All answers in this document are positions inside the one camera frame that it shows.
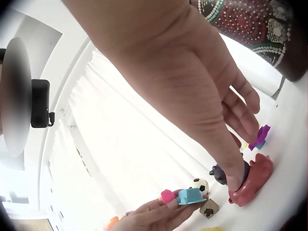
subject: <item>teal toy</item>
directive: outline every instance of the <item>teal toy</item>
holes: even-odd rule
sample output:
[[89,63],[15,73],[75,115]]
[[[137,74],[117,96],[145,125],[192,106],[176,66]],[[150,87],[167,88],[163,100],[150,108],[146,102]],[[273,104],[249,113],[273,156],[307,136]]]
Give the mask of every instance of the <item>teal toy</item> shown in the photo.
[[179,191],[176,200],[179,205],[190,205],[206,201],[206,199],[202,197],[199,188],[189,188]]
[[264,145],[264,144],[265,144],[265,141],[263,141],[263,143],[262,143],[262,144],[257,145],[257,146],[256,146],[256,148],[260,150],[260,149],[263,147],[263,145]]

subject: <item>dark purple toy animal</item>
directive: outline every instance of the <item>dark purple toy animal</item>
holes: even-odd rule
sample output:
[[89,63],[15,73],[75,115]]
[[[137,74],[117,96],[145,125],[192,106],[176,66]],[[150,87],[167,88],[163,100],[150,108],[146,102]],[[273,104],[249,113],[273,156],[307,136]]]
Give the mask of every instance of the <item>dark purple toy animal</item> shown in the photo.
[[[243,179],[242,185],[245,183],[248,177],[248,174],[249,174],[249,170],[250,170],[250,166],[246,161],[244,161],[244,164],[245,164],[245,173],[244,173],[244,179]],[[215,180],[217,180],[217,182],[219,182],[220,184],[222,185],[227,184],[226,174],[218,165],[213,166],[209,174],[211,176],[214,176]]]

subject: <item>ball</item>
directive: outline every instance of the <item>ball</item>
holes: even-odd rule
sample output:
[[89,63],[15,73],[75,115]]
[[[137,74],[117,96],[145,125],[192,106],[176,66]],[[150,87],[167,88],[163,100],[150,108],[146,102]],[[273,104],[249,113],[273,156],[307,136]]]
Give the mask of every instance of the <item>ball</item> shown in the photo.
[[209,193],[209,184],[204,179],[194,179],[189,188],[199,188],[202,195]]

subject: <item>fingernail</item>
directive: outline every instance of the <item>fingernail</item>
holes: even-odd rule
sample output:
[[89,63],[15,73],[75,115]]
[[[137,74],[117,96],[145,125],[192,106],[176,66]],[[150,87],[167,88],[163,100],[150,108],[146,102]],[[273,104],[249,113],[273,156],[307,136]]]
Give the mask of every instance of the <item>fingernail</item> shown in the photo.
[[172,201],[170,201],[168,204],[167,204],[167,207],[170,208],[170,209],[174,209],[178,206],[178,202],[176,199],[173,199]]

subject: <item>purple flower toy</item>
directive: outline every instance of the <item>purple flower toy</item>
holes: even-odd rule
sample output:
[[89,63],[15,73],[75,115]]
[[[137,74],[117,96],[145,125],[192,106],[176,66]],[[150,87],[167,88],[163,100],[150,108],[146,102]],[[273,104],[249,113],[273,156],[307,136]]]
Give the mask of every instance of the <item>purple flower toy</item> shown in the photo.
[[248,148],[252,151],[254,148],[257,148],[257,149],[261,149],[265,143],[265,138],[267,136],[267,133],[269,132],[270,130],[270,126],[268,125],[265,125],[263,127],[261,127],[259,129],[259,132],[258,132],[258,135],[257,135],[257,141],[252,143],[252,144],[249,144],[248,145]]

